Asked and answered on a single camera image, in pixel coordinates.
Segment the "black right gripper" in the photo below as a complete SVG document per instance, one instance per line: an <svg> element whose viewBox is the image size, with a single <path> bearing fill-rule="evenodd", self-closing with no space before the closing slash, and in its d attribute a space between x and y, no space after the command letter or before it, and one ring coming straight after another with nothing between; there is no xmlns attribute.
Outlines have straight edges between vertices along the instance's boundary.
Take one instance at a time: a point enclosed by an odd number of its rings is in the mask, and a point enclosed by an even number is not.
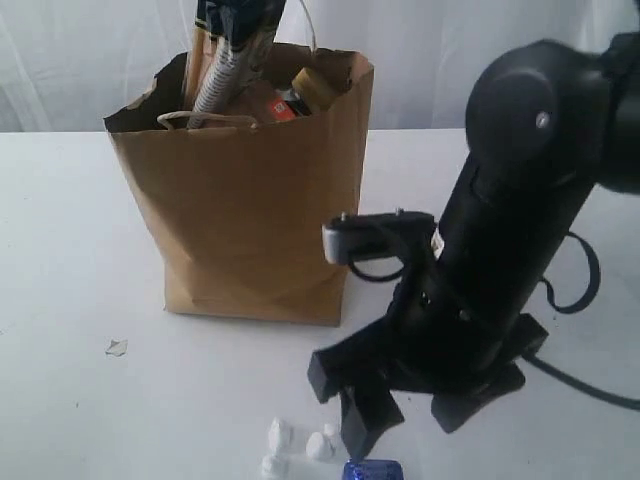
<svg viewBox="0 0 640 480"><path fill-rule="evenodd" d="M525 385L514 362L548 337L523 310L540 274L520 250L449 245L437 257L423 238L387 240L404 275L386 322L314 351L307 370L320 403L340 398L340 438L353 460L404 422L390 389L434 395L431 414L453 433Z"/></svg>

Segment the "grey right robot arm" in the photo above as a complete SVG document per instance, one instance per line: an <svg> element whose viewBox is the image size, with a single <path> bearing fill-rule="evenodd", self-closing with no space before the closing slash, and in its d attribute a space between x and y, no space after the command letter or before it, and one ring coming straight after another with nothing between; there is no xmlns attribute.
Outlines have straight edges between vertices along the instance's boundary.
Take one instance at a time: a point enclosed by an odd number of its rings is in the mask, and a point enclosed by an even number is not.
<svg viewBox="0 0 640 480"><path fill-rule="evenodd" d="M452 433L524 386L518 359L606 403L639 406L541 360L548 334L524 309L593 188L639 191L638 34L600 54L552 40L503 54L472 89L466 140L441 216L341 215L322 228L330 264L401 264L385 314L316 350L308 367L317 399L339 398L355 461L402 423L394 392L430 395Z"/></svg>

